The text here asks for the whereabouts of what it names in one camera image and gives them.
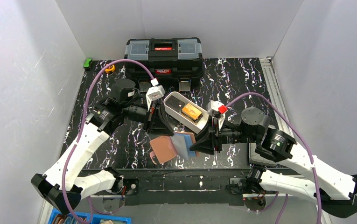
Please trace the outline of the brown leather card holder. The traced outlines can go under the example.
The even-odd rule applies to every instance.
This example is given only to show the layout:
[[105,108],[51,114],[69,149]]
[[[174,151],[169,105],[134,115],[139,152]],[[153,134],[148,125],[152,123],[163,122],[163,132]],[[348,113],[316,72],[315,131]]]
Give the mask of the brown leather card holder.
[[177,156],[185,160],[199,157],[198,152],[190,150],[195,143],[195,135],[190,132],[174,132],[173,136],[159,136],[150,141],[149,156],[155,165],[164,164]]

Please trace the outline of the black VIP card stack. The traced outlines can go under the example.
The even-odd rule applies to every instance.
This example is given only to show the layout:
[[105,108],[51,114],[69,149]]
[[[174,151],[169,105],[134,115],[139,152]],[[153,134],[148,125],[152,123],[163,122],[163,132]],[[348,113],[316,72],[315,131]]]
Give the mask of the black VIP card stack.
[[180,112],[183,109],[183,107],[186,105],[183,101],[181,101],[175,96],[170,96],[166,100],[165,104],[177,112]]

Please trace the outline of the white plastic card tray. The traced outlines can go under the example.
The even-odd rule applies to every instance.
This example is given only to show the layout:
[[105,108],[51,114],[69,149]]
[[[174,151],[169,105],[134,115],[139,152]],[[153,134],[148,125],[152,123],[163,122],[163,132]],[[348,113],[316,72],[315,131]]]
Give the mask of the white plastic card tray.
[[206,127],[209,119],[208,113],[179,92],[169,93],[163,103],[168,115],[194,133],[198,134]]

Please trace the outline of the gold card stack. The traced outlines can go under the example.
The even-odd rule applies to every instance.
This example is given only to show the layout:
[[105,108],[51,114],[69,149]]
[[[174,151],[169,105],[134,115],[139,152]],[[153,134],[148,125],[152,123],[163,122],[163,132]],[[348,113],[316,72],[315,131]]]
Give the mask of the gold card stack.
[[191,103],[187,103],[181,112],[193,122],[197,122],[202,117],[202,112]]

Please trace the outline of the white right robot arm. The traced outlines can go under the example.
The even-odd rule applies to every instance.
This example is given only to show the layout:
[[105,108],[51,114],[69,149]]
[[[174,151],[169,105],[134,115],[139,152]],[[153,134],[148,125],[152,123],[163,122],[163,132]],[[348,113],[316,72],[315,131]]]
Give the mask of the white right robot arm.
[[309,154],[295,138],[270,127],[270,117],[255,107],[241,112],[239,125],[211,118],[190,150],[213,155],[223,144],[254,143],[262,158],[292,169],[301,179],[277,174],[254,166],[247,177],[230,181],[226,186],[233,194],[274,191],[296,196],[315,204],[339,218],[357,213],[357,174],[347,175],[315,155]]

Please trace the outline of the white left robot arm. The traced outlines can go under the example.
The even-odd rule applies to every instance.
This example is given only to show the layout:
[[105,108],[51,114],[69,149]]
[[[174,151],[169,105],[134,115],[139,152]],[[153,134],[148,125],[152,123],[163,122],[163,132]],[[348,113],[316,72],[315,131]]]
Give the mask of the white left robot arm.
[[145,105],[137,104],[142,95],[134,81],[119,79],[112,85],[110,93],[88,112],[77,137],[58,161],[45,173],[35,174],[31,179],[31,184],[43,199],[67,215],[81,200],[98,192],[123,192],[124,177],[111,167],[86,177],[79,174],[96,150],[126,119],[142,123],[148,134],[174,134],[165,119],[164,88],[155,80],[151,83],[143,96]]

